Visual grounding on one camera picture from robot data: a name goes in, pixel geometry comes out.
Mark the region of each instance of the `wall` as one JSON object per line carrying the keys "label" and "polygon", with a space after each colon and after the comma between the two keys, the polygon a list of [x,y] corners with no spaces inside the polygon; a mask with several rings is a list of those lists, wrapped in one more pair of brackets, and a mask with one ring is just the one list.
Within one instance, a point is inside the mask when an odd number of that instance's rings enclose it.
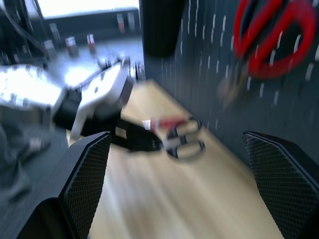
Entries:
{"label": "wall", "polygon": [[[238,0],[189,0],[175,55],[167,59],[145,55],[147,78],[155,79],[199,117],[245,163],[241,136],[252,130],[297,143],[319,164],[318,37],[305,61],[286,76],[252,79],[226,109],[218,101],[216,88],[234,59],[231,39],[237,4]],[[275,60],[293,51],[298,34],[295,27],[283,35]]]}

